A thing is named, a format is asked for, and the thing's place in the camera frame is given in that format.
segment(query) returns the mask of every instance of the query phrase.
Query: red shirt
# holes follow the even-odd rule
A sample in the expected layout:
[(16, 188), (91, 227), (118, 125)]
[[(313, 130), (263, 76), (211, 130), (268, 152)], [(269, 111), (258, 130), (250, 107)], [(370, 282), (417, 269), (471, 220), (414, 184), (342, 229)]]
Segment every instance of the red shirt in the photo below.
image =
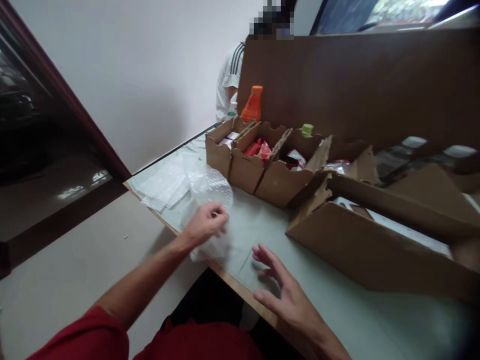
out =
[[(55, 335), (28, 359), (128, 359), (129, 338), (118, 322), (100, 307)], [(262, 356), (252, 339), (233, 325), (223, 322), (197, 325), (193, 321), (173, 328), (167, 321), (134, 358), (167, 359), (258, 359)]]

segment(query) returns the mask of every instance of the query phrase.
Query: right hand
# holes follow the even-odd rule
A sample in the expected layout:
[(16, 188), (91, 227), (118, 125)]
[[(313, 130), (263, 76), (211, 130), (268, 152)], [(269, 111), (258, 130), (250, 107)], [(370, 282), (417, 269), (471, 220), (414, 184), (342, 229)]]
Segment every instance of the right hand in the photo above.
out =
[(203, 244), (212, 236), (219, 237), (225, 233), (225, 224), (229, 215), (218, 202), (211, 202), (200, 206), (183, 231), (188, 245), (193, 249)]
[(267, 290), (259, 289), (253, 292), (255, 300), (305, 336), (325, 327), (324, 320), (282, 261), (262, 244), (252, 250), (253, 258), (269, 267), (258, 275), (273, 277), (281, 288), (280, 299)]

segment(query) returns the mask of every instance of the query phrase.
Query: tiled floor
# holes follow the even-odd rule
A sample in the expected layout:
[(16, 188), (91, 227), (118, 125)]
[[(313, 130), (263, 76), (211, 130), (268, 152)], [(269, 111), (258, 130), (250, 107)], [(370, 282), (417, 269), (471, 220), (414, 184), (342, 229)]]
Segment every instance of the tiled floor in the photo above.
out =
[[(5, 358), (25, 359), (174, 235), (129, 192), (0, 280)], [(204, 271), (186, 259), (128, 332), (130, 358)]]
[(0, 241), (5, 242), (110, 180), (90, 158), (72, 152), (31, 179), (0, 186)]

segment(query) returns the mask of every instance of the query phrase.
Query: white table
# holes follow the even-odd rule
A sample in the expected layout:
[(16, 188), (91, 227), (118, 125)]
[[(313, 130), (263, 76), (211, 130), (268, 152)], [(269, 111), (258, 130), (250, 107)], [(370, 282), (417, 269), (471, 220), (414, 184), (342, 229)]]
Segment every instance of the white table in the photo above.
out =
[[(136, 187), (155, 174), (171, 157), (193, 150), (205, 160), (205, 137), (194, 139), (125, 183)], [(326, 323), (355, 360), (449, 358), (465, 337), (469, 311), (447, 299), (407, 293), (368, 291), (285, 235), (290, 213), (233, 188), (228, 233), (233, 245), (228, 258), (209, 261), (210, 267), (287, 339), (274, 314), (252, 297), (257, 288), (277, 290), (261, 282), (252, 245), (262, 242), (284, 262)], [(151, 210), (173, 232), (181, 229), (187, 195), (172, 209)]]

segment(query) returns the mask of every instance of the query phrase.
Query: orange bottle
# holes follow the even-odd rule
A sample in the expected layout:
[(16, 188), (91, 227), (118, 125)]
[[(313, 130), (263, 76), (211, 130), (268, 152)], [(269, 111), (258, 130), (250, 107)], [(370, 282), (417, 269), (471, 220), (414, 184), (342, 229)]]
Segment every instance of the orange bottle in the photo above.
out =
[(250, 98), (241, 111), (241, 119), (244, 123), (249, 123), (252, 120), (255, 120), (257, 123), (260, 121), (260, 117), (262, 116), (260, 102), (262, 100), (263, 90), (263, 86), (254, 85), (251, 87)]

